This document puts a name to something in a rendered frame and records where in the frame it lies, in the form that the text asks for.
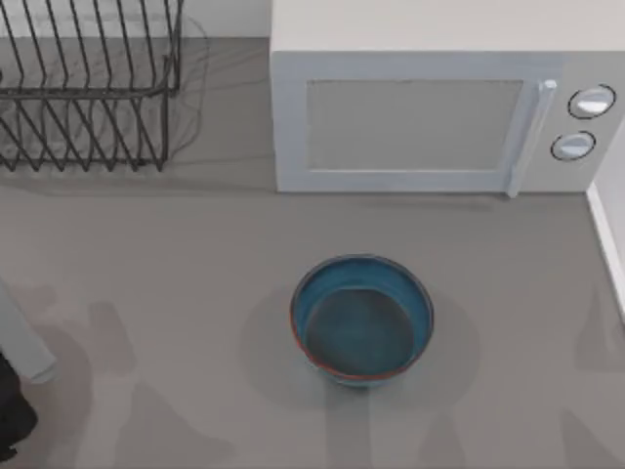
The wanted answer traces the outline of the blue bowl with red rim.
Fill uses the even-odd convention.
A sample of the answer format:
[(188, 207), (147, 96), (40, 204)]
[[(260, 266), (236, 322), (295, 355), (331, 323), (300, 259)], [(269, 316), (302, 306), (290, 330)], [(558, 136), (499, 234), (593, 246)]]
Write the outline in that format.
[(435, 307), (423, 282), (401, 263), (374, 254), (328, 258), (297, 283), (292, 336), (320, 374), (371, 388), (412, 367), (435, 331)]

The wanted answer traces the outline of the pale microwave door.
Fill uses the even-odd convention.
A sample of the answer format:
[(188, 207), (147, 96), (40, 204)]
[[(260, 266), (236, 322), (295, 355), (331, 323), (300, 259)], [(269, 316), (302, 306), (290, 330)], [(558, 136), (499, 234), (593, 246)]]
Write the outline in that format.
[(271, 55), (281, 192), (503, 192), (533, 83), (552, 55), (339, 51)]

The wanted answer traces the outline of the pale microwave oven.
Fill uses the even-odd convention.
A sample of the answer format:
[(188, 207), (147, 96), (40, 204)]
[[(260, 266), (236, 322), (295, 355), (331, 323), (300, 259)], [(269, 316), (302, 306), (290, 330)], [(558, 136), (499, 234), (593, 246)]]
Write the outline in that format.
[[(625, 0), (274, 0), (276, 52), (417, 51), (552, 55), (562, 71), (521, 192), (584, 192), (625, 119)], [(617, 95), (604, 115), (579, 120), (568, 101), (604, 84)], [(552, 157), (561, 135), (586, 131), (593, 151)]]

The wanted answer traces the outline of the small round microwave knob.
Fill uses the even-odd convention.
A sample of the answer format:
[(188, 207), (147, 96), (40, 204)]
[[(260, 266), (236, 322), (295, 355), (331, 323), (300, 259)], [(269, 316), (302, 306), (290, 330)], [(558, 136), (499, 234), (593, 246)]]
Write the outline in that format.
[(595, 136), (586, 131), (558, 136), (551, 145), (552, 157), (559, 161), (575, 161), (589, 155), (596, 145)]

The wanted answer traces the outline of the large round microwave knob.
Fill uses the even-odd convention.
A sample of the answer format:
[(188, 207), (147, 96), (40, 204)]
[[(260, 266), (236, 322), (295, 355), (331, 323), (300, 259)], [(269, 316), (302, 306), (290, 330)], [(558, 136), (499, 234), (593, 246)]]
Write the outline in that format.
[(606, 114), (616, 103), (616, 92), (600, 84), (577, 91), (568, 101), (569, 114), (579, 120), (591, 120)]

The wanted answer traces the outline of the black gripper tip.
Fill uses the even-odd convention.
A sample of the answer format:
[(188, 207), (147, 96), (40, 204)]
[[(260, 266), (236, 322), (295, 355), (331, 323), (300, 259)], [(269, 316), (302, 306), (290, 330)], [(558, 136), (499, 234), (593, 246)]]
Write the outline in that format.
[(17, 454), (16, 446), (38, 424), (38, 415), (21, 390), (21, 380), (0, 353), (0, 464)]

